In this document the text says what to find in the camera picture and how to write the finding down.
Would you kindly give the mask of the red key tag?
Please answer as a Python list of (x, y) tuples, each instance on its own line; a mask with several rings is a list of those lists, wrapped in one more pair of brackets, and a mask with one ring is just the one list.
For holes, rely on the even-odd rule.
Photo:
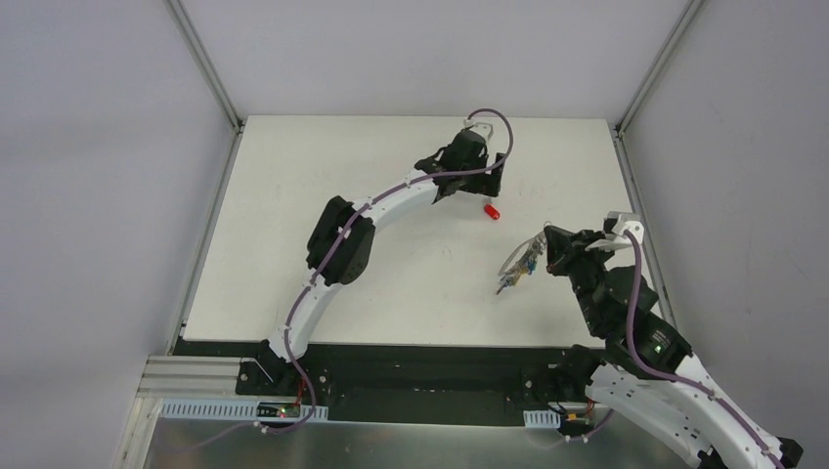
[(485, 203), (483, 210), (492, 220), (498, 220), (501, 217), (501, 212), (492, 203)]

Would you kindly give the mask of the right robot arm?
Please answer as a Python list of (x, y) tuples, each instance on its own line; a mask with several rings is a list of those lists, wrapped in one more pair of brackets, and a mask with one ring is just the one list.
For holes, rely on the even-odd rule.
[(603, 352), (573, 346), (557, 366), (556, 391), (606, 405), (694, 468), (795, 468), (803, 447), (752, 420), (712, 378), (690, 343), (652, 311), (642, 274), (639, 222), (602, 231), (544, 229), (546, 271), (569, 279), (589, 334)]

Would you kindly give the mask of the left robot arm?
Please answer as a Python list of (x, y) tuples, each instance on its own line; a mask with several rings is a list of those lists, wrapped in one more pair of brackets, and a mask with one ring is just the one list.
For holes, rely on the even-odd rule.
[(498, 152), (489, 163), (493, 126), (468, 118), (449, 144), (419, 160), (391, 188), (357, 201), (341, 196), (328, 201), (307, 242), (307, 279), (284, 323), (267, 339), (276, 358), (261, 370), (265, 387), (280, 396), (296, 387), (298, 369), (291, 362), (306, 353), (333, 297), (367, 268), (375, 235), (408, 213), (457, 192), (485, 197), (500, 194), (503, 167), (514, 146), (510, 125), (506, 132), (506, 151)]

